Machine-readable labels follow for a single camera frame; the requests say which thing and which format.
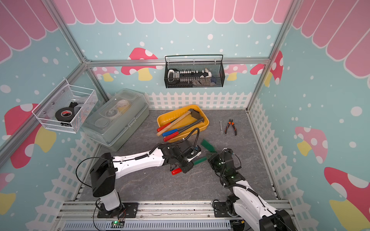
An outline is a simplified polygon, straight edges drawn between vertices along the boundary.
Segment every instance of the red screwdriver handle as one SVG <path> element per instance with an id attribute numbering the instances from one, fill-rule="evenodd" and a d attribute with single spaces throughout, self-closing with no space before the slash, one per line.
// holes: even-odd
<path id="1" fill-rule="evenodd" d="M 164 139 L 163 139 L 163 141 L 164 142 L 167 142 L 167 141 L 169 141 L 170 139 L 172 139 L 172 138 L 174 138 L 175 136 L 177 136 L 179 134 L 179 132 L 175 132 L 175 133 L 173 133 L 173 134 L 171 134 L 171 135 L 169 135 L 169 136 L 166 136 Z"/>
<path id="2" fill-rule="evenodd" d="M 165 127 L 167 127 L 168 125 L 170 125 L 171 124 L 171 122 L 169 122 L 169 123 L 166 123 L 165 125 L 163 125 L 162 127 L 160 127 L 160 128 L 157 128 L 157 132 L 159 132 L 159 131 L 161 131 L 161 130 L 163 130 Z"/>
<path id="3" fill-rule="evenodd" d="M 174 176 L 174 175 L 176 175 L 176 174 L 178 174 L 178 173 L 180 173 L 180 172 L 182 172 L 181 168 L 177 168 L 177 169 L 173 170 L 173 171 L 171 172 L 171 174 Z"/>

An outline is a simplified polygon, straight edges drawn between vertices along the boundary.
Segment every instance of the wooden hammer handle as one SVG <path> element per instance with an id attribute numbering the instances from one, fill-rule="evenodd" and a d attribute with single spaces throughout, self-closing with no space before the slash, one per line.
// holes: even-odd
<path id="1" fill-rule="evenodd" d="M 157 136 L 162 135 L 165 131 L 167 131 L 168 129 L 170 129 L 172 126 L 174 126 L 176 123 L 178 123 L 180 120 L 182 120 L 183 118 L 185 118 L 190 113 L 191 113 L 191 111 L 187 111 L 185 114 L 183 114 L 182 116 L 180 116 L 179 118 L 177 118 L 177 120 L 173 121 L 170 125 L 168 125 L 164 129 L 162 129 L 161 131 L 159 131 L 157 133 Z"/>

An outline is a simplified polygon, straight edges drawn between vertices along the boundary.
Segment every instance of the pliers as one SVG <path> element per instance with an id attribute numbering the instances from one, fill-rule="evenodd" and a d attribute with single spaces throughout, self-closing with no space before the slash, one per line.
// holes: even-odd
<path id="1" fill-rule="evenodd" d="M 226 129 L 225 129 L 225 134 L 227 134 L 228 128 L 229 128 L 230 125 L 234 128 L 235 135 L 237 135 L 238 133 L 236 131 L 235 124 L 233 123 L 232 119 L 229 119 L 228 125 L 226 126 Z"/>

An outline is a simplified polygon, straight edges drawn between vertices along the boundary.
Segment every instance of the black wire basket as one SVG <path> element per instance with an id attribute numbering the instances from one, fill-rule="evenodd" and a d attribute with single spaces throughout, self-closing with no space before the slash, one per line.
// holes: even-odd
<path id="1" fill-rule="evenodd" d="M 166 88 L 223 87 L 223 55 L 165 56 Z"/>

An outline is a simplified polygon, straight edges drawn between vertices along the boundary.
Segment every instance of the yellow tray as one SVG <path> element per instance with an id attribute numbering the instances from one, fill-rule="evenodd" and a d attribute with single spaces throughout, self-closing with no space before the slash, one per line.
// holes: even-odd
<path id="1" fill-rule="evenodd" d="M 180 133 L 175 138 L 170 139 L 168 142 L 172 143 L 172 142 L 175 142 L 175 141 L 181 140 L 182 138 L 187 137 L 187 135 L 194 128 L 199 128 L 200 131 L 204 131 L 207 128 L 207 126 L 209 125 L 209 120 L 208 120 L 207 116 L 204 114 L 204 112 L 200 109 L 200 107 L 198 105 L 196 105 L 196 104 L 192 104 L 192 105 L 189 105 L 189 106 L 186 106 L 186 107 L 183 107 L 183 108 L 179 108 L 179 109 L 174 110 L 172 112 L 167 112 L 167 113 L 165 113 L 163 115 L 158 116 L 158 118 L 157 118 L 158 127 L 162 127 L 166 123 L 169 123 L 169 122 L 171 122 L 171 121 L 179 118 L 180 116 L 182 116 L 183 114 L 185 114 L 191 108 L 194 109 L 194 110 L 196 110 L 196 111 L 198 111 L 200 113 L 200 115 L 204 119 L 204 122 L 199 123 L 199 124 L 197 124 L 195 126 L 192 126 L 191 128 L 189 128 L 189 129 L 185 130 L 184 132 Z M 171 127 L 168 131 L 171 131 L 173 129 L 186 126 L 186 125 L 191 124 L 191 123 L 193 123 L 195 121 L 196 121 L 195 118 L 191 117 L 191 115 L 187 115 L 180 122 L 178 122 L 173 127 Z"/>

